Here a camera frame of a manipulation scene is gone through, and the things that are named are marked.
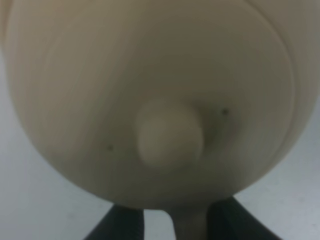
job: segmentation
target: rounded plastic body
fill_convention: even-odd
[[[34,146],[83,189],[132,208],[216,202],[270,171],[308,123],[319,13],[317,0],[14,1],[12,99]],[[156,114],[168,124],[150,137],[153,120],[137,123],[162,99],[197,120]],[[169,129],[185,137],[160,143]],[[169,172],[146,164],[184,155],[193,164]]]

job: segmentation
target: gray surface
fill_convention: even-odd
[[[9,98],[0,58],[0,239],[82,240],[110,209],[66,181],[32,147]],[[237,197],[288,240],[320,238],[320,101],[296,148]],[[174,240],[170,218],[146,212],[146,240]]]

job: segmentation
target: white stem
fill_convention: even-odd
[[[168,211],[177,240],[207,240],[207,208],[179,208]]]

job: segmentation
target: cylindrical knob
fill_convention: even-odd
[[[167,171],[196,163],[204,148],[198,114],[180,103],[149,104],[139,115],[138,148],[151,168]]]

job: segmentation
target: black leg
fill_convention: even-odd
[[[144,240],[142,210],[114,206],[85,240]]]

